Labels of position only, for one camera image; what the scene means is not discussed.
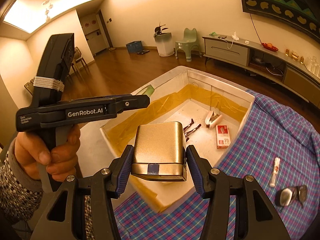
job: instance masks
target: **patterned sleeve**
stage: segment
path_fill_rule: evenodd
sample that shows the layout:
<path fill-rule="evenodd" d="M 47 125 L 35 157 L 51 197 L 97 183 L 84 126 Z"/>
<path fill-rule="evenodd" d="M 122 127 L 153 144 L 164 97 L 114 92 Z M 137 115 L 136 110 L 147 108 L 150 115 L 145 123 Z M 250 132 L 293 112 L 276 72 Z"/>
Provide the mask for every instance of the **patterned sleeve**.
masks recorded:
<path fill-rule="evenodd" d="M 31 179 L 14 156 L 12 141 L 4 165 L 0 167 L 0 208 L 10 223 L 29 220 L 42 198 L 41 182 Z"/>

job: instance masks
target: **blue gripper pad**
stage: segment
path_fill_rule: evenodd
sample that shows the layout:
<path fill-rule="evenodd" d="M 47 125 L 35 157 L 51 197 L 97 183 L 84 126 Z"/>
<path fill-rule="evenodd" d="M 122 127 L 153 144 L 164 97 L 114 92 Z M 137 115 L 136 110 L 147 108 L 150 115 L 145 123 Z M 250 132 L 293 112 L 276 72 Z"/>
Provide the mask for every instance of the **blue gripper pad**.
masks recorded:
<path fill-rule="evenodd" d="M 188 167 L 191 173 L 193 184 L 195 185 L 196 192 L 204 198 L 205 190 L 203 184 L 203 175 L 197 162 L 201 161 L 201 158 L 193 145 L 189 145 L 186 150 L 186 158 Z"/>
<path fill-rule="evenodd" d="M 133 146 L 127 145 L 121 157 L 119 158 L 119 164 L 122 164 L 122 167 L 120 167 L 117 173 L 118 178 L 117 178 L 117 187 L 115 191 L 117 197 L 119 197 L 124 192 L 125 187 L 127 186 L 127 182 L 131 172 L 133 151 L 134 151 Z"/>

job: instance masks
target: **drawer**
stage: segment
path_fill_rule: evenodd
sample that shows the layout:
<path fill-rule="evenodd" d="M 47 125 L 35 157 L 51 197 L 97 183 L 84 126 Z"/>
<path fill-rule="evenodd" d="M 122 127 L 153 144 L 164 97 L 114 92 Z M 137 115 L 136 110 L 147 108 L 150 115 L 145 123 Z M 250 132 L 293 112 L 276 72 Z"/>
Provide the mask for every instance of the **drawer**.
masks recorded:
<path fill-rule="evenodd" d="M 298 94 L 308 99 L 314 105 L 319 105 L 320 86 L 317 86 L 310 79 L 304 77 L 299 72 L 287 67 L 287 72 L 285 74 L 283 83 L 296 91 Z"/>
<path fill-rule="evenodd" d="M 232 45 L 231 49 L 228 49 L 228 46 L 230 47 L 231 43 L 205 39 L 205 53 L 207 55 L 248 66 L 249 49 L 235 44 Z"/>

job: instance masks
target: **tv stand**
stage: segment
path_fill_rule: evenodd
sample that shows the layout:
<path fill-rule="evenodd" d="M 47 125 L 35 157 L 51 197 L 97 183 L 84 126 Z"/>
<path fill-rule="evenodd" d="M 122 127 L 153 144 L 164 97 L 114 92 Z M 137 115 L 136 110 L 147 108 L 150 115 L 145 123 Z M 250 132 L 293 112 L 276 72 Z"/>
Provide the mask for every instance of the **tv stand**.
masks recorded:
<path fill-rule="evenodd" d="M 250 41 L 247 44 L 244 39 L 234 40 L 231 49 L 228 49 L 232 44 L 232 37 L 227 36 L 222 40 L 218 36 L 219 34 L 202 37 L 205 45 L 205 64 L 213 58 L 239 66 L 285 87 L 320 109 L 320 78 L 309 72 L 304 64 L 282 52 L 265 49 L 259 43 Z M 265 62 L 279 68 L 283 76 L 274 75 L 268 68 L 253 62 L 254 56 L 263 58 Z"/>

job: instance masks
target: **metal wire binding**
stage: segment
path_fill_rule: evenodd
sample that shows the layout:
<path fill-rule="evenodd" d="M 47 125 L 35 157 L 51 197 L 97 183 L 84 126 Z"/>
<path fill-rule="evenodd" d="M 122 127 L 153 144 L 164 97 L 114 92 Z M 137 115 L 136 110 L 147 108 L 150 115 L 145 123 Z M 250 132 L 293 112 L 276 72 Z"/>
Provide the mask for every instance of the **metal wire binding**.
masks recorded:
<path fill-rule="evenodd" d="M 61 92 L 64 91 L 63 82 L 60 80 L 56 80 L 54 78 L 35 77 L 33 79 L 33 86 L 54 89 L 54 90 L 61 91 Z"/>

